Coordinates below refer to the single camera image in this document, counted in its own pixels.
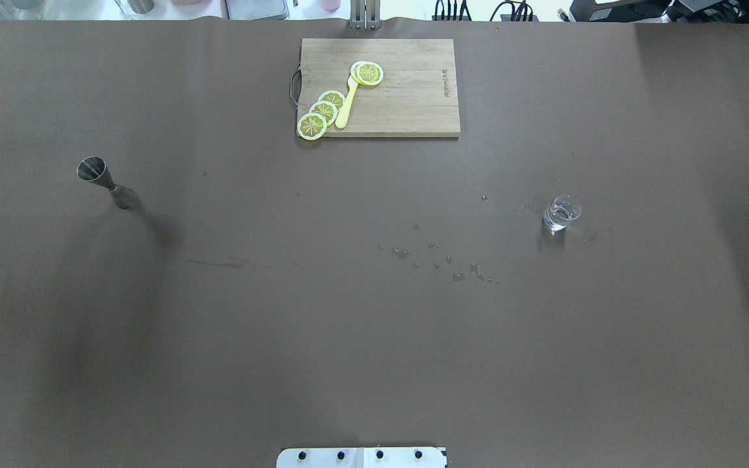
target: metal stand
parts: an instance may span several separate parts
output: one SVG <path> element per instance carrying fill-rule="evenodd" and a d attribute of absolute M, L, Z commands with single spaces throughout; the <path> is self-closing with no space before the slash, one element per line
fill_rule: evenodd
<path fill-rule="evenodd" d="M 351 0 L 351 29 L 380 29 L 380 0 Z"/>

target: wooden cutting board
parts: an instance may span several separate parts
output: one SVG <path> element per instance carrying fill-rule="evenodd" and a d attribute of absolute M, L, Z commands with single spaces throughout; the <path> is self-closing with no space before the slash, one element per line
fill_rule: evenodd
<path fill-rule="evenodd" d="M 324 91 L 347 94 L 359 60 L 383 66 L 383 82 L 360 85 L 346 128 L 325 137 L 460 136 L 452 39 L 303 39 L 297 120 Z"/>

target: cutting board handle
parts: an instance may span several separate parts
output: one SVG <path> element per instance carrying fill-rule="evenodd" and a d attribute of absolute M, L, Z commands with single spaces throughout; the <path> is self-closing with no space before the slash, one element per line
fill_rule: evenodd
<path fill-rule="evenodd" d="M 296 75 L 300 76 L 300 89 L 296 92 L 296 97 L 294 97 L 294 80 L 296 79 Z M 296 70 L 294 70 L 294 74 L 291 75 L 291 85 L 289 85 L 288 88 L 288 95 L 291 96 L 291 101 L 294 101 L 294 105 L 299 109 L 300 107 L 300 93 L 302 92 L 302 62 L 297 63 Z"/>

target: black device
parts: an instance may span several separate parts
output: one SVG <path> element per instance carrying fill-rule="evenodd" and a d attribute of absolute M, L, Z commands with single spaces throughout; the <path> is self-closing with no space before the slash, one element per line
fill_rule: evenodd
<path fill-rule="evenodd" d="M 632 23 L 662 17 L 671 2 L 672 0 L 617 0 L 597 3 L 597 0 L 574 0 L 570 9 L 577 21 Z"/>
<path fill-rule="evenodd" d="M 678 23 L 749 24 L 749 0 L 675 0 L 666 15 Z"/>

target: black cable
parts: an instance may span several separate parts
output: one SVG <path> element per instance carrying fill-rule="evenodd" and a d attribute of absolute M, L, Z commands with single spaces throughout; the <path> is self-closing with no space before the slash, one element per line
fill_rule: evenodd
<path fill-rule="evenodd" d="M 467 12 L 467 21 L 473 21 L 473 18 L 470 18 L 470 9 L 467 8 L 467 0 L 461 0 L 461 12 L 458 13 L 458 21 L 464 20 L 464 12 Z"/>
<path fill-rule="evenodd" d="M 490 15 L 490 21 L 493 21 L 493 18 L 496 18 L 496 12 L 498 12 L 499 9 L 502 8 L 502 5 L 510 5 L 510 17 L 514 17 L 514 13 L 516 12 L 516 4 L 511 2 L 511 0 L 505 0 L 505 2 L 499 3 L 499 5 L 496 6 L 496 9 L 493 10 L 493 14 Z"/>
<path fill-rule="evenodd" d="M 522 3 L 519 4 L 519 8 L 516 9 L 516 12 L 514 13 L 514 17 L 511 17 L 511 21 L 523 21 L 522 19 L 522 13 L 525 8 L 527 8 L 528 0 L 522 0 Z"/>
<path fill-rule="evenodd" d="M 496 13 L 503 5 L 510 5 L 510 20 L 511 21 L 533 21 L 533 8 L 527 3 L 527 0 L 522 2 L 514 2 L 513 0 L 505 0 L 505 2 L 499 3 L 496 9 L 493 10 L 493 14 L 490 15 L 490 21 L 496 18 Z"/>
<path fill-rule="evenodd" d="M 744 10 L 741 9 L 741 5 L 733 5 L 731 3 L 730 8 L 732 8 L 733 12 L 736 13 L 736 21 L 738 21 L 738 18 L 741 18 L 744 16 Z"/>
<path fill-rule="evenodd" d="M 719 3 L 716 5 L 716 13 L 713 14 L 713 18 L 715 18 L 716 21 L 720 21 L 721 23 L 731 23 L 730 21 L 730 15 L 726 9 L 724 9 L 724 3 Z"/>
<path fill-rule="evenodd" d="M 738 12 L 730 3 L 722 3 L 722 16 L 728 23 L 736 23 L 738 20 Z"/>

